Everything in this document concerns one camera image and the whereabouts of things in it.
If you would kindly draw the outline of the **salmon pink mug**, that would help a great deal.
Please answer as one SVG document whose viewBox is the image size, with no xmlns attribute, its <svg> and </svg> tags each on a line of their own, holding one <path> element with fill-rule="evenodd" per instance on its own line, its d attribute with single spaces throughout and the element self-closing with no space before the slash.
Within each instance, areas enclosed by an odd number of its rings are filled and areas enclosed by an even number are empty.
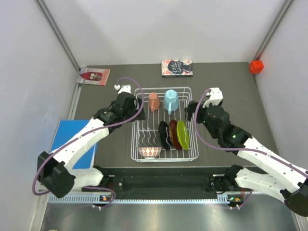
<svg viewBox="0 0 308 231">
<path fill-rule="evenodd" d="M 160 107 L 160 101 L 159 101 L 159 97 L 157 93 L 151 92 L 149 94 L 148 105 L 152 112 L 154 112 L 155 110 L 158 110 L 158 108 Z"/>
</svg>

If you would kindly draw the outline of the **light blue mug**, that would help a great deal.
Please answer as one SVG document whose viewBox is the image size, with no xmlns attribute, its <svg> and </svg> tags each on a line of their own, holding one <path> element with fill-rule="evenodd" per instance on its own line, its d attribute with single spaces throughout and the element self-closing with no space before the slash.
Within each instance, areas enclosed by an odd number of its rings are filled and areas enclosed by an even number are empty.
<svg viewBox="0 0 308 231">
<path fill-rule="evenodd" d="M 175 90 L 167 90 L 164 95 L 164 109 L 168 115 L 179 108 L 179 96 Z"/>
</svg>

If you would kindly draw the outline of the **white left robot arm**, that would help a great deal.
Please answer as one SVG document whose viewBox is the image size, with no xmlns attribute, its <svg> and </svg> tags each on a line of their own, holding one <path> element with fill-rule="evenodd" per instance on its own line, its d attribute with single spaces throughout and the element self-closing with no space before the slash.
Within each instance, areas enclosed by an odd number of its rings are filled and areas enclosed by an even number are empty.
<svg viewBox="0 0 308 231">
<path fill-rule="evenodd" d="M 122 92 L 110 106 L 102 108 L 89 120 L 87 125 L 69 141 L 50 154 L 42 152 L 37 160 L 34 181 L 41 183 L 57 198 L 67 195 L 72 189 L 94 186 L 104 191 L 109 179 L 95 167 L 75 169 L 76 162 L 97 142 L 110 135 L 123 124 L 144 120 L 144 98 Z"/>
</svg>

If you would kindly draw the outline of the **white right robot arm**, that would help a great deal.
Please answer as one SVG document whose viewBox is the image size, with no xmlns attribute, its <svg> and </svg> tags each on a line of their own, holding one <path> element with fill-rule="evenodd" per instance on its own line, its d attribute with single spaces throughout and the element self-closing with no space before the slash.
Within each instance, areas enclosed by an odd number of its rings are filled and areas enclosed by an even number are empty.
<svg viewBox="0 0 308 231">
<path fill-rule="evenodd" d="M 239 187 L 262 192 L 283 202 L 294 213 L 308 215 L 308 171 L 298 167 L 267 149 L 250 133 L 230 122 L 230 115 L 220 104 L 202 107 L 191 101 L 185 108 L 185 118 L 203 124 L 213 139 L 217 150 L 231 152 L 243 158 L 265 174 L 233 165 L 225 173 L 224 183 L 229 190 Z"/>
</svg>

